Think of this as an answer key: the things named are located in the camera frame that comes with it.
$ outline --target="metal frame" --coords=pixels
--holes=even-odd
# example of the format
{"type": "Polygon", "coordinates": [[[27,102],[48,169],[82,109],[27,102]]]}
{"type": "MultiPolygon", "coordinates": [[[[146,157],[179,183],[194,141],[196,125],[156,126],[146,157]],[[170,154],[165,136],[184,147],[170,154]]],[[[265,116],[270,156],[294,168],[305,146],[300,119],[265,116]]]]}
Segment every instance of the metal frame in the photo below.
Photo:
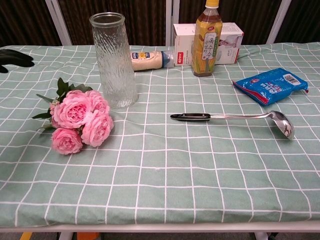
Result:
{"type": "Polygon", "coordinates": [[[263,231],[258,231],[254,233],[255,240],[268,240],[268,234],[263,231]]]}
{"type": "Polygon", "coordinates": [[[291,0],[282,0],[278,12],[276,14],[273,26],[266,41],[267,44],[273,44],[277,38],[280,27],[285,19],[291,0]]]}
{"type": "Polygon", "coordinates": [[[173,0],[165,0],[165,45],[171,46],[173,0]]]}
{"type": "Polygon", "coordinates": [[[38,227],[4,227],[1,232],[100,232],[100,233],[225,233],[277,232],[320,233],[320,220],[239,223],[160,223],[125,225],[51,225],[38,227]]]}
{"type": "Polygon", "coordinates": [[[49,9],[51,18],[53,20],[55,29],[59,35],[61,44],[63,46],[72,45],[72,41],[62,15],[58,0],[45,0],[46,6],[49,9]]]}
{"type": "Polygon", "coordinates": [[[72,240],[74,236],[73,231],[63,231],[60,234],[59,240],[72,240]]]}
{"type": "Polygon", "coordinates": [[[180,0],[173,0],[172,25],[171,25],[171,46],[175,45],[173,30],[174,30],[174,24],[179,23],[179,10],[180,10],[180,0]]]}

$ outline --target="cardboard box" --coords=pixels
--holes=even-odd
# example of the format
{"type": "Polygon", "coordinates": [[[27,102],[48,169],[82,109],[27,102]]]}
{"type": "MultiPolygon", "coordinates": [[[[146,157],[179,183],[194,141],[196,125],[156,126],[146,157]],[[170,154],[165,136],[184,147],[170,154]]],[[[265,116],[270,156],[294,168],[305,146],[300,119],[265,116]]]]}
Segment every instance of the cardboard box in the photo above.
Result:
{"type": "MultiPolygon", "coordinates": [[[[174,24],[174,65],[191,65],[192,44],[196,24],[174,24]]],[[[215,64],[234,64],[237,62],[239,47],[244,32],[234,22],[224,22],[216,53],[215,64]]]]}

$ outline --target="blue packet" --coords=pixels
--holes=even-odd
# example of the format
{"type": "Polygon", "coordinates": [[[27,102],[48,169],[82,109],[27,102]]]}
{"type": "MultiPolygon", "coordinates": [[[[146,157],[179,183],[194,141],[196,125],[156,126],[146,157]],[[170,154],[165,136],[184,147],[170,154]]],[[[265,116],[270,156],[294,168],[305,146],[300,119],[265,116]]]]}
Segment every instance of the blue packet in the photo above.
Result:
{"type": "Polygon", "coordinates": [[[276,68],[258,75],[248,77],[233,85],[263,106],[268,106],[288,97],[292,92],[305,90],[308,83],[293,73],[276,68]]]}

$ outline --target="glass vase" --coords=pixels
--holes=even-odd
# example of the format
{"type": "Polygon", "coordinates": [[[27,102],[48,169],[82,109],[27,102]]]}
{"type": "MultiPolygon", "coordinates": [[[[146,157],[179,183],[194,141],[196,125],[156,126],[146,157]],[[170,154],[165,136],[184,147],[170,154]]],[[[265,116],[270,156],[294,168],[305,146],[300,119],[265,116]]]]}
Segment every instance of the glass vase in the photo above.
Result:
{"type": "Polygon", "coordinates": [[[138,99],[125,17],[104,12],[90,17],[104,98],[111,108],[125,108],[138,99]]]}

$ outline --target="pink rose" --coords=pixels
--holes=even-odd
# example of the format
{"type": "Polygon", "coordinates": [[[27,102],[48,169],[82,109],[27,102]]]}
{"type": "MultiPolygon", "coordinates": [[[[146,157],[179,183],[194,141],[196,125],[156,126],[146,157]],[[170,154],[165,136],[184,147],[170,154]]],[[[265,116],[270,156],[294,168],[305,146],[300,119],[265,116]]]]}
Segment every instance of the pink rose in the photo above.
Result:
{"type": "Polygon", "coordinates": [[[51,118],[51,125],[52,125],[52,127],[54,127],[55,129],[61,128],[61,126],[55,121],[54,118],[51,118]]]}
{"type": "Polygon", "coordinates": [[[74,129],[60,127],[52,134],[52,148],[60,154],[75,154],[82,146],[81,138],[74,129]]]}
{"type": "Polygon", "coordinates": [[[104,112],[95,110],[82,130],[82,142],[93,147],[100,146],[114,127],[112,118],[104,112]]]}
{"type": "Polygon", "coordinates": [[[100,92],[91,90],[86,91],[85,95],[90,99],[91,111],[99,110],[104,113],[109,113],[110,107],[108,102],[101,96],[100,92]]]}
{"type": "Polygon", "coordinates": [[[59,104],[60,104],[60,102],[57,101],[57,100],[54,100],[52,103],[50,103],[50,114],[51,114],[51,116],[54,115],[55,108],[56,108],[56,106],[58,106],[59,104]]]}
{"type": "Polygon", "coordinates": [[[90,119],[91,103],[80,90],[69,91],[63,102],[54,108],[53,119],[61,127],[77,129],[90,119]]]}

